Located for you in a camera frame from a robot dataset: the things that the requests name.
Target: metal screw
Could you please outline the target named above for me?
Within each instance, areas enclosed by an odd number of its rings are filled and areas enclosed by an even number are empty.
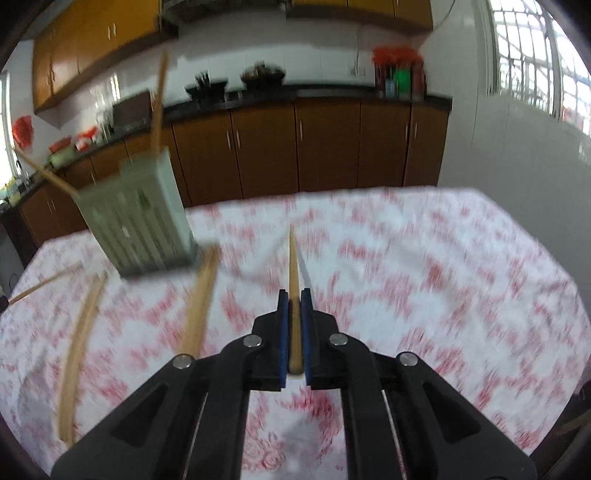
[[[243,343],[244,343],[244,346],[247,346],[248,348],[261,346],[262,345],[262,338],[259,337],[258,335],[247,335],[246,337],[244,337]]]
[[[418,363],[418,357],[411,352],[404,352],[400,355],[400,363],[405,367],[414,367]]]
[[[349,341],[349,337],[347,337],[344,333],[333,333],[329,337],[329,342],[334,346],[347,345],[348,341]]]
[[[193,357],[186,353],[181,353],[173,358],[173,367],[179,370],[190,367],[191,363],[193,363]]]

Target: red and white tablecloth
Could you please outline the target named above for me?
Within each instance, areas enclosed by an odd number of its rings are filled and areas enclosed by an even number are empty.
[[[341,331],[379,353],[419,354],[526,452],[543,439],[591,353],[577,287],[503,210],[472,190],[366,190],[230,202],[187,212],[198,241],[219,241],[203,355],[250,332],[288,287],[293,225],[301,285]],[[45,243],[15,294],[64,267],[85,269],[0,319],[0,413],[47,472],[65,450],[57,405],[89,283],[110,272],[87,344],[78,437],[174,355],[194,273],[121,280],[90,233]],[[337,391],[290,378],[251,395],[243,478],[346,477]]]

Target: red bag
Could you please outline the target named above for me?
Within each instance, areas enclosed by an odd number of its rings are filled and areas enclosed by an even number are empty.
[[[17,118],[12,124],[12,137],[21,150],[26,150],[33,144],[33,133],[31,115]]]

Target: white tile wall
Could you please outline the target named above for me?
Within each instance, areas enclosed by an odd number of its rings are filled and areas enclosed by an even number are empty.
[[[413,40],[428,88],[453,96],[439,185],[475,187],[536,236],[573,276],[591,307],[591,140],[508,97],[482,90],[482,32],[475,8],[457,0],[432,35]],[[434,21],[452,0],[431,0]]]

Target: white wall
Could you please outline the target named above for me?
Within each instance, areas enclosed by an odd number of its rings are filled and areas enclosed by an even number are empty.
[[[30,153],[35,160],[45,160],[50,153],[47,147],[62,135],[56,111],[42,113],[43,117],[33,114],[33,40],[19,42],[4,70],[10,74],[11,120],[31,115],[34,135]]]
[[[359,34],[359,70],[355,64]],[[208,70],[210,78],[227,77],[228,88],[242,87],[240,74],[258,60],[285,68],[286,82],[374,82],[371,51],[379,45],[410,45],[410,39],[378,27],[349,22],[287,20],[276,11],[244,11],[199,21],[167,42],[170,66],[165,104],[189,97],[185,85]],[[95,123],[97,104],[112,102],[116,76],[121,98],[154,89],[160,51],[156,47],[116,67],[80,89],[59,107],[62,132],[70,135]]]
[[[475,5],[457,0],[428,39],[428,88],[453,96],[439,185],[475,187],[537,237],[579,285],[591,310],[591,140],[570,125],[480,85]],[[452,0],[431,0],[435,22]]]

